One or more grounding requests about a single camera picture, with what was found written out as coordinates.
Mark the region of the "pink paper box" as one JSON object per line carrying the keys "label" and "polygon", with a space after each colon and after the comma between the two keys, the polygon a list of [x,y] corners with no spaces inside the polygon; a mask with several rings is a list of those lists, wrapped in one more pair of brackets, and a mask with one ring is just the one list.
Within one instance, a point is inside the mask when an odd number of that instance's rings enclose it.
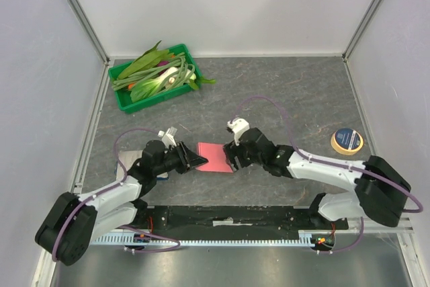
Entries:
{"label": "pink paper box", "polygon": [[227,161],[222,144],[199,142],[197,144],[198,155],[208,160],[207,163],[196,169],[203,172],[233,173],[232,167]]}

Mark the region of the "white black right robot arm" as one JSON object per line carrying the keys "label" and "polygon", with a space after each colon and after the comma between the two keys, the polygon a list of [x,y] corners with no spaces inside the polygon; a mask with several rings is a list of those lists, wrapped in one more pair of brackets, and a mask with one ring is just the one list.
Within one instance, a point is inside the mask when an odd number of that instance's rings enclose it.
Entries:
{"label": "white black right robot arm", "polygon": [[309,224],[325,228],[341,218],[366,216],[385,227],[396,227],[404,212],[410,184],[383,158],[348,161],[311,155],[290,145],[273,144],[258,128],[250,128],[223,146],[234,171],[252,164],[276,177],[311,179],[343,189],[324,193],[308,211]]}

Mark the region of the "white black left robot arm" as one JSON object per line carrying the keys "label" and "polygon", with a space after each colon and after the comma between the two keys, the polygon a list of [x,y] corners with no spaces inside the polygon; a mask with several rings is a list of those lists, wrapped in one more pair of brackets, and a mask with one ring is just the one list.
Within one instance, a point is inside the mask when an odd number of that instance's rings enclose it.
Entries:
{"label": "white black left robot arm", "polygon": [[183,142],[166,147],[149,141],[124,178],[88,194],[61,194],[36,232],[35,242],[54,261],[76,263],[90,242],[122,226],[142,228],[148,204],[142,199],[157,184],[158,176],[176,171],[184,174],[208,162]]}

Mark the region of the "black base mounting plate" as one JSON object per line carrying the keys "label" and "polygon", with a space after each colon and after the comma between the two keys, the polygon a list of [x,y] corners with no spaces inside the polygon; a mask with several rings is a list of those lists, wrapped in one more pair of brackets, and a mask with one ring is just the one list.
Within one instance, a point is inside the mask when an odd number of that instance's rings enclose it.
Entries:
{"label": "black base mounting plate", "polygon": [[148,206],[139,210],[132,225],[172,229],[186,225],[215,227],[241,224],[299,230],[346,230],[346,220],[331,222],[310,208],[293,206]]}

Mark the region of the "blue white book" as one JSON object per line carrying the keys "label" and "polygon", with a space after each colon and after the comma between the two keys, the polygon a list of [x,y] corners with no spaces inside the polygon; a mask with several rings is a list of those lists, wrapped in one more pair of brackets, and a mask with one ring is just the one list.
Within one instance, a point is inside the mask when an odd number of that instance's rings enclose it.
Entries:
{"label": "blue white book", "polygon": [[[120,151],[119,152],[119,159],[122,162],[122,164],[125,166],[127,170],[131,168],[133,162],[135,160],[141,158],[142,150],[140,151]],[[116,165],[116,180],[121,180],[124,177],[124,170],[121,168],[120,163],[117,162]],[[168,173],[162,173],[157,176],[157,181],[165,181],[169,179]]]}

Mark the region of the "white radish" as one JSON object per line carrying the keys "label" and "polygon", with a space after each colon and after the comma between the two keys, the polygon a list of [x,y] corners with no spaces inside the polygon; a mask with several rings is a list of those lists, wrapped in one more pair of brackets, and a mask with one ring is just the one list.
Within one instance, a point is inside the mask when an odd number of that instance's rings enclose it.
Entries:
{"label": "white radish", "polygon": [[[162,80],[166,79],[169,85],[172,85],[178,77],[179,77],[179,68],[177,67],[170,67],[161,74],[161,79]],[[191,69],[186,69],[186,72],[183,74],[183,77],[185,78],[185,82],[188,82],[189,80],[192,80],[192,81],[196,80],[196,75],[194,73],[194,70],[191,70]]]}

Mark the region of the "bok choy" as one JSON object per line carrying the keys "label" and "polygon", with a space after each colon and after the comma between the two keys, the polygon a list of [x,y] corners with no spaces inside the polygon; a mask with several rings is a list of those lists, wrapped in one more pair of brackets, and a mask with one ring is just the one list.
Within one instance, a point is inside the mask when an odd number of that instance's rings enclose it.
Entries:
{"label": "bok choy", "polygon": [[147,79],[137,82],[130,92],[132,103],[152,97],[164,90],[168,77],[159,76],[153,79]]}

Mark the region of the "green long beans bundle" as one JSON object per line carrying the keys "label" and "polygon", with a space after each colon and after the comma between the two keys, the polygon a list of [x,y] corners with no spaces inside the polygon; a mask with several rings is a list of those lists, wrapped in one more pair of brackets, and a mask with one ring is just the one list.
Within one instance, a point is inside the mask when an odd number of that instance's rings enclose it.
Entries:
{"label": "green long beans bundle", "polygon": [[112,81],[112,89],[114,91],[128,90],[130,85],[135,85],[139,81],[154,79],[161,74],[163,74],[167,69],[175,67],[180,69],[191,69],[191,71],[196,71],[196,66],[192,63],[187,62],[185,58],[185,53],[181,52],[178,55],[170,56],[166,58],[167,64],[160,65],[157,64],[151,68],[140,68],[133,73],[128,73],[125,77],[114,77]]}

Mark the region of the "green plastic tray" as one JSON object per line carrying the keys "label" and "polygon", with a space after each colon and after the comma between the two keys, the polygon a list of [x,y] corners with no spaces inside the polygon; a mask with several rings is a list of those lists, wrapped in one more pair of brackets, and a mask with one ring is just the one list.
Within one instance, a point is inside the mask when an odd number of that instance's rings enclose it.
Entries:
{"label": "green plastic tray", "polygon": [[[204,82],[204,78],[193,58],[193,56],[190,54],[190,51],[188,49],[188,47],[185,44],[178,44],[178,45],[174,45],[171,46],[168,49],[173,56],[174,55],[178,55],[181,52],[185,53],[185,58],[187,60],[187,62],[192,63],[196,66],[196,71],[194,72],[196,75],[196,80],[192,81],[189,80],[188,82],[185,82],[185,78],[183,77],[183,74],[186,72],[186,69],[180,69],[179,70],[179,77],[176,79],[176,81],[172,84],[169,85],[168,83],[166,83],[164,90],[162,90],[160,93],[149,97],[147,99],[132,103],[131,99],[130,99],[130,92],[131,89],[134,87],[134,85],[130,85],[129,86],[129,91],[128,90],[119,90],[119,91],[114,91],[114,96],[116,98],[117,101],[117,105],[118,108],[120,109],[120,111],[126,113],[126,114],[132,114],[134,112],[137,112],[139,110],[145,109],[147,107],[153,106],[155,104],[159,104],[163,101],[166,101],[168,99],[177,97],[179,95],[183,95],[185,93],[188,93],[190,91],[194,91],[194,90],[199,90],[200,87],[202,86],[203,82]],[[127,63],[123,63],[121,65],[118,65],[116,67],[112,67],[108,70],[108,75],[110,78],[110,85],[112,87],[112,81],[114,77],[118,77],[118,75],[126,68],[128,67],[134,60],[127,62]],[[167,62],[161,61],[159,63],[160,65],[165,65],[167,64]]]}

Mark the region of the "green leafy vegetable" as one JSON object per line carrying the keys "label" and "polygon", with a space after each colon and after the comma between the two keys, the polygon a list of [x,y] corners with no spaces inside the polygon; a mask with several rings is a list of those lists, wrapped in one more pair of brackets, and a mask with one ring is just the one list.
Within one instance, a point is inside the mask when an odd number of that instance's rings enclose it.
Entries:
{"label": "green leafy vegetable", "polygon": [[118,75],[117,80],[123,80],[136,72],[151,69],[161,61],[170,59],[173,54],[168,49],[159,50],[158,46],[160,43],[161,41],[158,41],[151,49],[134,60]]}

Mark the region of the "yellow masking tape roll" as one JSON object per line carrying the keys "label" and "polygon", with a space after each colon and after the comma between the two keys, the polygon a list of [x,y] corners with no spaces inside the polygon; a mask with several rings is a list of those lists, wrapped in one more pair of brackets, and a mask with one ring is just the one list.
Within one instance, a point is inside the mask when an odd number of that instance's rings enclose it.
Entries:
{"label": "yellow masking tape roll", "polygon": [[330,144],[339,154],[352,156],[362,149],[363,137],[352,128],[340,128],[332,134]]}

